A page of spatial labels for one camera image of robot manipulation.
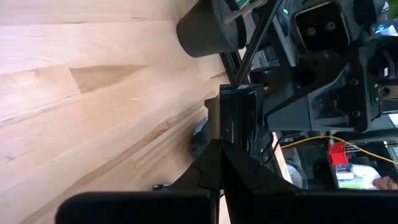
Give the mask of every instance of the red component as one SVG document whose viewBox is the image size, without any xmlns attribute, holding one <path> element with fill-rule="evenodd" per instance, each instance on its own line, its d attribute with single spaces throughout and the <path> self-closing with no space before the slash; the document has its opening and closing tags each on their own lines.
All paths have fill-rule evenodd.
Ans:
<svg viewBox="0 0 398 224">
<path fill-rule="evenodd" d="M 331 163 L 333 165 L 348 164 L 348 158 L 346 155 L 346 144 L 343 142 L 334 143 L 329 146 L 329 155 L 331 157 Z"/>
</svg>

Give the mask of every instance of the yellow cable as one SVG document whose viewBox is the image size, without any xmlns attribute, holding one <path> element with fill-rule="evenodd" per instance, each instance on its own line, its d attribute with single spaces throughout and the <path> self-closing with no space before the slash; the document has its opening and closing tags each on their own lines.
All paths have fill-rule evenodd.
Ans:
<svg viewBox="0 0 398 224">
<path fill-rule="evenodd" d="M 396 161 L 393 161 L 393 160 L 387 159 L 385 157 L 382 157 L 382 156 L 376 155 L 374 153 L 371 153 L 371 152 L 369 152 L 369 151 L 367 151 L 365 149 L 362 149 L 362 148 L 360 148 L 360 147 L 358 147 L 358 146 L 356 146 L 356 145 L 354 145 L 354 144 L 352 144 L 352 143 L 350 143 L 348 141 L 345 141 L 345 140 L 343 140 L 341 138 L 334 137 L 334 136 L 315 136 L 315 137 L 311 137 L 311 138 L 307 138 L 307 139 L 299 140 L 297 142 L 290 143 L 290 144 L 288 144 L 286 146 L 282 146 L 281 148 L 284 149 L 284 148 L 287 148 L 287 147 L 295 146 L 295 145 L 300 144 L 302 142 L 311 141 L 313 139 L 323 139 L 323 138 L 331 138 L 331 139 L 335 139 L 337 141 L 341 141 L 341 142 L 343 142 L 345 144 L 353 146 L 356 149 L 359 149 L 360 151 L 362 151 L 362 152 L 364 152 L 364 153 L 366 153 L 366 154 L 368 154 L 370 156 L 373 156 L 373 157 L 376 157 L 376 158 L 379 158 L 379 159 L 382 159 L 382 160 L 385 160 L 385 161 L 388 161 L 388 162 L 392 162 L 393 164 L 398 164 L 398 162 L 396 162 Z"/>
</svg>

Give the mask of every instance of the person's hand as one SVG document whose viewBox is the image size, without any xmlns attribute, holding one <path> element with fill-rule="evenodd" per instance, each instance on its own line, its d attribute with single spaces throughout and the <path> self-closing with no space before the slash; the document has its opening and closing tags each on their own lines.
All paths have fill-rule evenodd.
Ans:
<svg viewBox="0 0 398 224">
<path fill-rule="evenodd" d="M 390 177 L 376 178 L 372 184 L 380 190 L 398 190 L 398 184 Z"/>
</svg>

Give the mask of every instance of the bolt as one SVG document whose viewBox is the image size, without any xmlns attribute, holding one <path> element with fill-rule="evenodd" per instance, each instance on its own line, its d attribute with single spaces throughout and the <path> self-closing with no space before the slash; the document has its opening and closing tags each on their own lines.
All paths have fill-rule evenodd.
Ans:
<svg viewBox="0 0 398 224">
<path fill-rule="evenodd" d="M 357 118 L 357 117 L 361 116 L 361 112 L 359 112 L 359 111 L 353 111 L 353 116 L 354 116 L 355 118 Z"/>
<path fill-rule="evenodd" d="M 325 30 L 328 32 L 333 32 L 336 29 L 336 24 L 334 22 L 328 22 L 325 26 Z"/>
<path fill-rule="evenodd" d="M 317 31 L 315 30 L 314 27 L 310 27 L 310 28 L 307 29 L 307 36 L 312 37 L 315 34 L 317 34 Z"/>
<path fill-rule="evenodd" d="M 351 85 L 357 85 L 358 84 L 358 80 L 357 79 L 352 79 L 351 81 L 349 81 L 349 83 L 351 84 Z"/>
</svg>

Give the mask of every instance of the black plastic cup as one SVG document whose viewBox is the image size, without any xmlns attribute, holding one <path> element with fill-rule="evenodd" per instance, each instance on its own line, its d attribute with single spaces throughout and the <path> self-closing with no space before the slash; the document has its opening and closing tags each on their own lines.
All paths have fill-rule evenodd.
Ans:
<svg viewBox="0 0 398 224">
<path fill-rule="evenodd" d="M 233 52 L 246 45 L 243 17 L 225 25 L 222 17 L 227 4 L 229 13 L 238 10 L 234 0 L 199 0 L 178 22 L 177 36 L 182 48 L 192 57 Z"/>
</svg>

